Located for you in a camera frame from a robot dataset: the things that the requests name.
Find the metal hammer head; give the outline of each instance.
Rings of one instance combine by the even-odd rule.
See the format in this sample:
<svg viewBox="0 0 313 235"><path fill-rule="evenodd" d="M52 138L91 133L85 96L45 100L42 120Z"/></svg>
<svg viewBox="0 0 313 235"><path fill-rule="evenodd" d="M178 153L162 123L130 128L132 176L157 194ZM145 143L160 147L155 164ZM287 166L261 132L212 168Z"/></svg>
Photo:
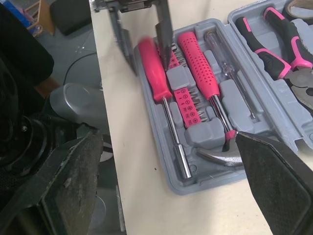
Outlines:
<svg viewBox="0 0 313 235"><path fill-rule="evenodd" d="M228 142L228 151L226 152L215 152L212 150L206 150L203 148L197 148L197 152L202 156L208 158L210 161L224 165L224 166L241 166L243 165L240 157L239 149L235 142L235 138L232 138Z"/></svg>

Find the table surface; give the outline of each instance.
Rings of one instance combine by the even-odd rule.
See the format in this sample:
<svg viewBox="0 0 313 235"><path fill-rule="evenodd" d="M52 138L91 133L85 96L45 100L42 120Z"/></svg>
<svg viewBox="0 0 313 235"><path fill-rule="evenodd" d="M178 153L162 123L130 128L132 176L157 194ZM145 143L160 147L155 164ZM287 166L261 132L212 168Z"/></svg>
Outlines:
<svg viewBox="0 0 313 235"><path fill-rule="evenodd" d="M228 14L254 0L169 0L178 29ZM270 235L247 180L178 196L169 190L158 160L143 91L114 39L109 13L92 13L116 171L128 235ZM155 8L121 14L133 46L156 35ZM308 166L309 155L300 153Z"/></svg>

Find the screwdriver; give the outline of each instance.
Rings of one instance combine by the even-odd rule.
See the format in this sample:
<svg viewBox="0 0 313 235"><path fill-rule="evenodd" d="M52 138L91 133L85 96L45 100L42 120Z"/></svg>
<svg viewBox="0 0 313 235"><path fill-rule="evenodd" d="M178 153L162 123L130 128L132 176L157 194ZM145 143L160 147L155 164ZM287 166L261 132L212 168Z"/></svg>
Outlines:
<svg viewBox="0 0 313 235"><path fill-rule="evenodd" d="M236 130L233 129L222 107L219 99L219 85L208 61L200 49L196 35L193 32L183 33L178 37L178 42L186 56L198 88L204 97L210 101L214 112L222 121L226 141L233 139L236 135Z"/></svg>
<svg viewBox="0 0 313 235"><path fill-rule="evenodd" d="M146 37L140 40L138 48L149 84L153 90L153 98L155 102L162 102L163 104L166 119L174 140L174 152L178 158L178 163L182 171L182 176L184 179L189 179L192 176L188 160L183 145L179 141L174 120L167 102L167 99L172 98L173 95L168 89L165 71L160 61L157 47L152 38Z"/></svg>
<svg viewBox="0 0 313 235"><path fill-rule="evenodd" d="M220 41L220 39L218 38L218 35L216 32L212 32L212 31L208 31L204 34L204 40L208 43L208 45L210 46L210 50L212 51L214 57L217 60L217 63L219 64L219 66L222 68L223 73L225 74L225 76L229 77L230 79L232 79L237 88L239 93L241 94L241 97L243 98L244 102L246 103L246 106L248 107L250 113L251 113L251 118L252 119L256 119L256 116L253 112L253 110L251 109L245 93L243 92L242 86L240 87L240 81L238 80L236 73L235 73L235 68L234 66L231 64L230 60L227 59L227 54L225 52L225 50L223 49L223 45Z"/></svg>

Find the gray case compartment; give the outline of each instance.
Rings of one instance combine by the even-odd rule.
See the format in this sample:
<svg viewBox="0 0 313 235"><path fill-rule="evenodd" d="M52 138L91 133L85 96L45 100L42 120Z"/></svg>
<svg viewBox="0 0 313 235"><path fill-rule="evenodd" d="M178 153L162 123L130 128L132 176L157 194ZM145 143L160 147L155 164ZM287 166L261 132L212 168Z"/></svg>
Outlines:
<svg viewBox="0 0 313 235"><path fill-rule="evenodd" d="M195 32L201 50L204 52L218 80L224 108L235 129L277 139L284 142L297 153L297 141L302 141L309 148L313 149L313 142L310 139L310 136L313 136L313 118L297 102L284 80L273 81L269 74L264 71L263 62L249 49L245 39L240 35L234 24L238 17L247 17L252 31L259 41L266 48L284 58L285 55L282 54L283 44L270 25L263 19L262 13L269 6L274 6L281 11L285 3L286 0L267 0L253 3L231 12L228 17L229 24L227 25L224 25L219 20L209 19L176 30L173 41L177 43L178 36L184 32ZM307 26L302 20L295 20L295 24L304 44L312 52L313 25ZM222 70L217 64L213 53L204 41L203 34L208 30L214 30L218 33L229 58L240 69L237 76L244 88L248 102L253 107L253 110L256 111L257 121L250 118L249 109L234 81L228 80L222 74ZM147 81L138 47L134 49L134 55L158 155L171 190L177 194L185 195L244 179L246 174L243 167L221 166L196 154L195 147L221 151L225 141L224 129L221 121L215 116L209 102L205 100L196 87L190 70L184 67L176 67L167 71L171 90L182 87L194 90L203 106L201 111L204 111L208 117L206 122L191 126L186 130L174 97L172 100L169 100L179 139L184 145L193 175L193 178L190 180L181 178L163 106L155 104L153 100L153 94Z"/></svg>

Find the pink screwdriver handle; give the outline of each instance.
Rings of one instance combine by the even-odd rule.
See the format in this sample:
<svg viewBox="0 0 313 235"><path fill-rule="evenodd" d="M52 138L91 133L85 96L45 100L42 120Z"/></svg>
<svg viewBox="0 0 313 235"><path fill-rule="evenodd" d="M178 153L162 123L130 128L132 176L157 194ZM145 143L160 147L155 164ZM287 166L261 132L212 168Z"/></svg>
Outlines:
<svg viewBox="0 0 313 235"><path fill-rule="evenodd" d="M220 95L219 86L214 73L200 50L197 38L193 32L183 33L178 37L198 88L206 99Z"/></svg>
<svg viewBox="0 0 313 235"><path fill-rule="evenodd" d="M153 90L154 100L161 102L163 98L171 98L172 93L168 89L164 68L153 39L150 37L143 38L138 47L143 67Z"/></svg>

